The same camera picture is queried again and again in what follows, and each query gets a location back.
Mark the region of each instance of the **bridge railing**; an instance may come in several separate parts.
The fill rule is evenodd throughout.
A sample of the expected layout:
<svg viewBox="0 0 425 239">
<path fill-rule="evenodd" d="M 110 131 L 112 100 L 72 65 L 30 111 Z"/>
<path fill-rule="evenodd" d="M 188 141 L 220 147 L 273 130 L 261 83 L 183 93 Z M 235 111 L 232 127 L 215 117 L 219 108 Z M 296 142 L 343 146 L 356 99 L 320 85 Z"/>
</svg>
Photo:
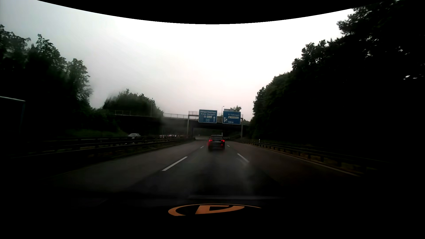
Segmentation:
<svg viewBox="0 0 425 239">
<path fill-rule="evenodd" d="M 149 117 L 150 114 L 140 114 L 138 112 L 133 113 L 131 111 L 125 111 L 125 110 L 107 110 L 108 114 L 114 114 L 114 115 L 128 115 L 128 116 L 146 116 Z M 197 120 L 199 119 L 199 111 L 189 111 L 188 114 L 170 114 L 170 113 L 163 113 L 163 117 L 166 118 L 177 118 L 177 119 L 187 119 L 189 117 L 190 120 Z M 217 112 L 217 122 L 222 122 L 222 113 Z"/>
</svg>

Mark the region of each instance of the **tree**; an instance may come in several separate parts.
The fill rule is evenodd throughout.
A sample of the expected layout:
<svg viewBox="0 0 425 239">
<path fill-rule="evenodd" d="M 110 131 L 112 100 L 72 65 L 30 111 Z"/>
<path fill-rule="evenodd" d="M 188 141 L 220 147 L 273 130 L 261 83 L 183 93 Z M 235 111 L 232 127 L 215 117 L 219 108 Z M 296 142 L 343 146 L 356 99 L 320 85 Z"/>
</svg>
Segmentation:
<svg viewBox="0 0 425 239">
<path fill-rule="evenodd" d="M 419 9 L 409 0 L 354 8 L 337 23 L 341 38 L 306 44 L 292 70 L 257 93 L 252 137 L 358 148 L 397 141 L 387 122 L 396 130 L 405 117 L 394 112 L 416 112 L 423 79 Z"/>
<path fill-rule="evenodd" d="M 240 107 L 240 106 L 235 106 L 235 107 L 230 108 L 230 109 L 231 109 L 231 110 L 235 110 L 235 111 L 239 112 L 239 111 L 242 109 L 242 107 Z"/>
<path fill-rule="evenodd" d="M 131 93 L 129 89 L 118 93 L 117 96 L 106 99 L 103 109 L 107 110 L 123 110 L 131 111 L 132 114 L 150 116 L 152 111 L 153 117 L 162 117 L 161 111 L 153 99 L 145 97 L 144 94 Z"/>
<path fill-rule="evenodd" d="M 67 129 L 117 129 L 110 116 L 93 112 L 87 68 L 66 62 L 42 35 L 27 46 L 0 25 L 0 95 L 26 101 L 23 130 L 39 136 L 63 135 Z"/>
</svg>

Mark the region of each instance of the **blue road sign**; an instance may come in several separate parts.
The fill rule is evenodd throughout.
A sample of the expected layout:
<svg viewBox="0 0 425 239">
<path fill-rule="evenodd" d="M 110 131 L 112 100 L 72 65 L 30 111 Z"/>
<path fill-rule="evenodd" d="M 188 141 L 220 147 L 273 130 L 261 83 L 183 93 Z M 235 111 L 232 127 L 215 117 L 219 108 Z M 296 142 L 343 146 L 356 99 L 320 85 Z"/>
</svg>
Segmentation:
<svg viewBox="0 0 425 239">
<path fill-rule="evenodd" d="M 223 111 L 223 124 L 240 125 L 241 113 L 237 111 Z"/>
<path fill-rule="evenodd" d="M 217 111 L 199 110 L 198 122 L 201 122 L 201 123 L 217 123 Z"/>
</svg>

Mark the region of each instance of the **overpass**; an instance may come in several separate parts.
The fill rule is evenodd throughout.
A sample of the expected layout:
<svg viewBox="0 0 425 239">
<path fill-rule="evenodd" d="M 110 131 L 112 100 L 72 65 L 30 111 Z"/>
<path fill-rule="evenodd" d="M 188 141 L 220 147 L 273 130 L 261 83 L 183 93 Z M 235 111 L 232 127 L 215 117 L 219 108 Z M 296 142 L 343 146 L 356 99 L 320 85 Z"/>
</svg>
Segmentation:
<svg viewBox="0 0 425 239">
<path fill-rule="evenodd" d="M 147 115 L 140 115 L 131 113 L 131 111 L 124 110 L 108 110 L 108 114 L 118 116 L 122 121 L 128 122 L 128 124 L 141 125 L 141 124 L 150 124 L 152 126 L 156 125 L 168 125 L 170 127 L 176 128 L 186 128 L 186 134 L 189 137 L 193 137 L 194 128 L 207 128 L 223 131 L 223 135 L 227 136 L 233 132 L 240 132 L 241 136 L 246 135 L 246 130 L 249 128 L 249 125 L 232 125 L 232 124 L 223 124 L 222 123 L 222 113 L 217 113 L 217 123 L 202 123 L 198 122 L 199 115 L 198 111 L 189 111 L 188 114 L 169 114 L 163 113 L 163 118 L 158 120 Z M 138 131 L 137 127 L 134 129 L 128 129 L 130 131 Z"/>
</svg>

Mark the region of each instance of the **wet road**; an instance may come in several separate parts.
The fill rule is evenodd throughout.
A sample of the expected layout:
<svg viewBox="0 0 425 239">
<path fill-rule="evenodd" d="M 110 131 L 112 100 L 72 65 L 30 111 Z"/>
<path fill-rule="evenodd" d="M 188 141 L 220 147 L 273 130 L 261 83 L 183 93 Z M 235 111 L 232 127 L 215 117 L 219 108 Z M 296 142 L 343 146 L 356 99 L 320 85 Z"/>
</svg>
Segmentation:
<svg viewBox="0 0 425 239">
<path fill-rule="evenodd" d="M 358 176 L 237 142 L 226 141 L 225 150 L 216 151 L 206 144 L 197 140 L 44 179 L 37 182 L 38 203 L 165 214 L 167 208 L 196 203 L 353 210 L 365 193 Z"/>
</svg>

